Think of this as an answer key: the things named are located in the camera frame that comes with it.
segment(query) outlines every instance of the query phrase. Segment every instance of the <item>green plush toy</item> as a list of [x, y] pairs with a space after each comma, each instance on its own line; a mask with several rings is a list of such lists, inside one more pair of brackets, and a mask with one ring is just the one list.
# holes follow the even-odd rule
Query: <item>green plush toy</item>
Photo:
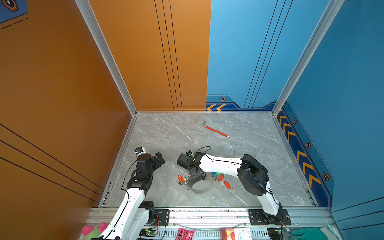
[[81, 233], [84, 235], [84, 240], [91, 240], [92, 238], [98, 238], [100, 234], [107, 228], [107, 224], [103, 222], [100, 227], [93, 227], [86, 225], [81, 230]]

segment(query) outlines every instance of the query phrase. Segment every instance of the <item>marble floor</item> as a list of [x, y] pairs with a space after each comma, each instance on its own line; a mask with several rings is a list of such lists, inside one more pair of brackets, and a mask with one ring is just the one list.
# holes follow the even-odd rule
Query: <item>marble floor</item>
[[[204, 128], [204, 121], [230, 138]], [[176, 164], [179, 155], [188, 150], [195, 152], [204, 146], [211, 146], [208, 154], [218, 157], [252, 155], [268, 169], [271, 188], [283, 206], [311, 206], [309, 194], [300, 181], [271, 113], [137, 114], [132, 136], [105, 207], [120, 205], [124, 196], [124, 191], [120, 190], [122, 181], [127, 169], [136, 160], [134, 149], [138, 146], [144, 147], [152, 155], [161, 152], [166, 161], [155, 171], [146, 196], [146, 200], [153, 201], [156, 207], [261, 206], [257, 197], [248, 193], [239, 179], [229, 175], [224, 180], [230, 183], [234, 192], [219, 182], [209, 192], [202, 194], [195, 194], [185, 185], [178, 184], [177, 176], [188, 174], [186, 169]], [[127, 178], [130, 178], [134, 167]], [[202, 189], [205, 184], [198, 182], [194, 188]]]

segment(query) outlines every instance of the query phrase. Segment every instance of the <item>red package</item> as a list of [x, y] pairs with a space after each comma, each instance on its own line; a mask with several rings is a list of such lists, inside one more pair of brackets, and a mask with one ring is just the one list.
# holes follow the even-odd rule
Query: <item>red package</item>
[[179, 228], [177, 232], [176, 240], [192, 240], [195, 231], [188, 231], [183, 228]]
[[221, 230], [222, 240], [251, 240], [250, 228], [225, 228]]

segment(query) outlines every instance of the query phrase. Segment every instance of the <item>robotic arm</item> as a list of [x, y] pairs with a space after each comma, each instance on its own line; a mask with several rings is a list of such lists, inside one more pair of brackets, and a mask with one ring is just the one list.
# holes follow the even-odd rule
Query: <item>robotic arm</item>
[[239, 178], [245, 190], [256, 195], [262, 204], [264, 213], [259, 218], [274, 225], [279, 225], [282, 221], [284, 209], [271, 190], [268, 170], [251, 155], [224, 158], [203, 152], [192, 155], [192, 152], [188, 151], [179, 156], [177, 164], [189, 170], [195, 182], [204, 180], [206, 172], [220, 172]]
[[[144, 198], [152, 184], [154, 171], [165, 161], [161, 153], [151, 156], [143, 147], [136, 148], [135, 152], [137, 169], [127, 183], [124, 199], [111, 223], [99, 238], [93, 238], [93, 240], [136, 239], [143, 226], [155, 220], [155, 206], [151, 201], [144, 201]], [[271, 190], [268, 171], [251, 155], [245, 154], [241, 158], [224, 158], [203, 152], [192, 155], [192, 152], [188, 151], [179, 156], [177, 164], [187, 169], [195, 182], [205, 180], [207, 172], [220, 172], [239, 178], [244, 188], [256, 195], [262, 204], [264, 212], [256, 216], [257, 219], [274, 225], [280, 225], [283, 220], [286, 210], [282, 208]]]
[[153, 179], [154, 171], [165, 163], [161, 153], [155, 156], [145, 152], [143, 147], [135, 149], [137, 169], [127, 183], [127, 190], [111, 223], [97, 239], [136, 239], [145, 224], [155, 218], [155, 206], [144, 201]]

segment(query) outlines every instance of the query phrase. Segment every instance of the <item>orange panel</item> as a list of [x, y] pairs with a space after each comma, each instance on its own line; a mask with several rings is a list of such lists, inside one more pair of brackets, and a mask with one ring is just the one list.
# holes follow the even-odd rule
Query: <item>orange panel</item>
[[169, 4], [174, 30], [174, 42], [172, 39], [170, 44], [175, 44], [177, 54], [183, 110], [204, 111], [207, 100], [211, 1], [164, 0], [165, 6]]
[[205, 110], [210, 0], [90, 3], [138, 111]]
[[3, 159], [0, 181], [2, 239], [79, 239], [97, 204]]
[[136, 109], [177, 111], [174, 86], [171, 88], [169, 82], [173, 84], [173, 79], [167, 76], [164, 61], [169, 52], [162, 48], [168, 42], [163, 33], [160, 37], [154, 1], [91, 0], [90, 4]]
[[131, 116], [75, 1], [28, 1], [28, 14], [0, 27], [8, 22], [0, 28], [0, 140], [80, 184], [0, 142], [0, 157], [72, 190], [0, 159], [2, 238], [76, 239]]

